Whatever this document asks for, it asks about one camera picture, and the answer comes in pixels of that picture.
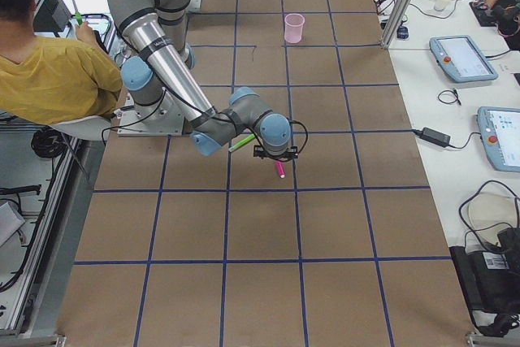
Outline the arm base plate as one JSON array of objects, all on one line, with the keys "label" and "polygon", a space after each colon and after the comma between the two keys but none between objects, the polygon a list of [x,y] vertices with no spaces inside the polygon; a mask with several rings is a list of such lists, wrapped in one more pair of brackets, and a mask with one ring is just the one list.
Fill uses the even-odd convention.
[{"label": "arm base plate", "polygon": [[127,91],[117,133],[120,137],[182,137],[193,130],[173,97],[162,88],[161,93],[143,95],[142,90]]}]

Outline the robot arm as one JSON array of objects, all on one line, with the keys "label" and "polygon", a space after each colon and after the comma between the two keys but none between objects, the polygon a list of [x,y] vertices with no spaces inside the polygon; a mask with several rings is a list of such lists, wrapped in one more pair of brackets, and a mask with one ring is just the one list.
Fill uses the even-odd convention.
[{"label": "robot arm", "polygon": [[194,56],[186,44],[185,10],[191,0],[107,0],[121,36],[136,52],[121,69],[128,90],[168,92],[193,131],[198,151],[209,156],[244,130],[258,139],[253,154],[259,158],[290,161],[298,149],[290,144],[289,120],[272,110],[257,93],[241,87],[218,111],[191,74]]}]

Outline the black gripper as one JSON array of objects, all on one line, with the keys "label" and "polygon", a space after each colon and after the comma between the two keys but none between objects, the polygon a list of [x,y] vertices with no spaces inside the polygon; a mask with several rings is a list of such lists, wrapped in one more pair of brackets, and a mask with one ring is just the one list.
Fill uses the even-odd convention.
[{"label": "black gripper", "polygon": [[295,145],[279,152],[266,150],[263,145],[255,145],[253,147],[253,156],[261,159],[269,158],[275,161],[292,161],[299,157],[299,151]]}]

